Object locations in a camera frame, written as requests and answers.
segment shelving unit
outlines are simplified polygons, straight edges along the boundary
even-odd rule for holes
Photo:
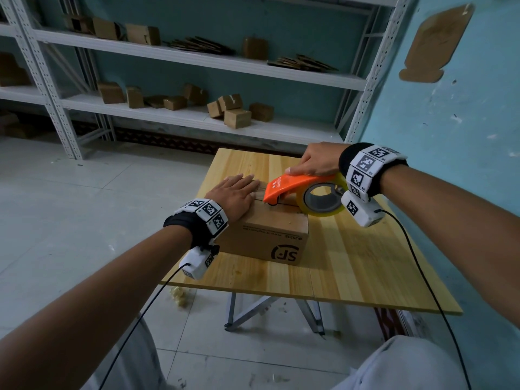
[[[82,158],[81,145],[94,138],[107,135],[110,130],[107,125],[109,119],[98,118],[100,128],[87,136],[76,137],[72,129],[67,110],[93,112],[107,118],[108,116],[120,116],[143,121],[166,123],[190,128],[204,129],[208,131],[226,132],[229,134],[248,136],[260,139],[269,139],[294,144],[308,144],[316,141],[330,142],[355,142],[359,138],[365,114],[378,83],[378,77],[385,70],[385,59],[393,45],[395,35],[402,21],[410,0],[276,0],[291,4],[308,5],[309,7],[323,7],[348,12],[359,13],[367,16],[367,23],[359,40],[355,61],[350,74],[316,73],[310,71],[298,71],[269,66],[266,62],[255,61],[240,57],[216,56],[205,53],[187,52],[169,48],[167,46],[146,46],[129,43],[126,41],[113,41],[100,39],[92,35],[82,35],[73,32],[64,32],[47,28],[35,27],[33,20],[29,18],[25,0],[1,0],[2,6],[11,9],[7,13],[10,25],[0,24],[0,35],[14,36],[18,44],[27,44],[29,54],[24,53],[26,61],[31,69],[31,74],[37,82],[40,97],[35,90],[16,88],[4,88],[0,90],[0,98],[12,99],[33,103],[44,103],[55,112],[53,122],[58,133],[64,132],[66,140],[62,139],[64,147],[69,150],[69,157]],[[374,22],[378,19],[382,7],[392,7],[392,13],[384,32],[374,32]],[[66,0],[65,8],[68,11],[79,12],[75,0]],[[360,70],[366,57],[368,43],[373,38],[380,38],[375,60],[366,79],[361,78]],[[220,70],[234,71],[238,73],[254,74],[278,79],[293,80],[315,85],[323,85],[344,89],[343,98],[339,104],[334,123],[316,123],[298,119],[275,117],[272,122],[263,123],[254,121],[249,127],[232,130],[227,128],[222,121],[211,119],[205,107],[192,107],[185,110],[169,111],[166,109],[130,109],[127,104],[104,104],[97,93],[89,90],[81,90],[81,94],[73,97],[61,98],[53,77],[50,74],[43,57],[44,44],[57,44],[73,46],[80,49],[80,64],[89,63],[89,51],[100,50],[105,52],[125,54],[142,58],[164,60],[176,63],[191,64]],[[37,65],[36,71],[31,68],[31,63]],[[95,89],[93,76],[85,78],[87,86]],[[342,139],[340,132],[350,122],[346,138]]]

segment tape dispenser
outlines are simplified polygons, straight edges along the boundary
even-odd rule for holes
[[[313,194],[317,188],[329,188],[329,193]],[[264,202],[276,205],[280,198],[296,193],[296,203],[302,212],[312,216],[332,216],[345,206],[341,197],[347,191],[347,183],[341,174],[328,176],[281,175],[267,184]]]

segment blue wall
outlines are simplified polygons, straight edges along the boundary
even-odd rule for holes
[[[64,28],[56,0],[39,0],[52,27]],[[119,23],[158,26],[163,40],[201,36],[236,49],[244,37],[269,41],[271,59],[303,53],[349,72],[365,15],[264,0],[80,0],[82,12]],[[147,58],[95,52],[103,79],[141,86],[146,95],[180,94],[185,82],[210,99],[241,93],[246,106],[264,102],[278,115],[334,119],[342,89]]]
[[[476,10],[443,78],[435,84],[401,81],[398,73],[419,25],[466,2]],[[520,215],[519,18],[520,0],[419,0],[362,141],[398,149],[411,166]],[[474,388],[520,388],[518,329],[399,215],[465,311],[450,322]],[[442,321],[425,317],[434,337],[448,345]]]

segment open cardboard box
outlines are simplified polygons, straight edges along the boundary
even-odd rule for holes
[[[294,195],[271,206],[262,202],[266,183],[249,211],[217,238],[220,251],[298,265],[309,238],[309,222]]]

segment wooden table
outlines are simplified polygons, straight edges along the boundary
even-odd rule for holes
[[[297,162],[295,157],[219,149],[197,196],[204,197],[229,175],[254,174],[256,179],[271,181]],[[390,211],[383,196],[376,199]],[[412,244],[443,311],[462,314],[435,270]],[[176,269],[177,265],[163,283]],[[386,216],[372,227],[362,228],[346,210],[330,217],[309,216],[309,240],[299,266],[220,253],[201,281],[180,272],[168,284],[438,313],[398,224]]]

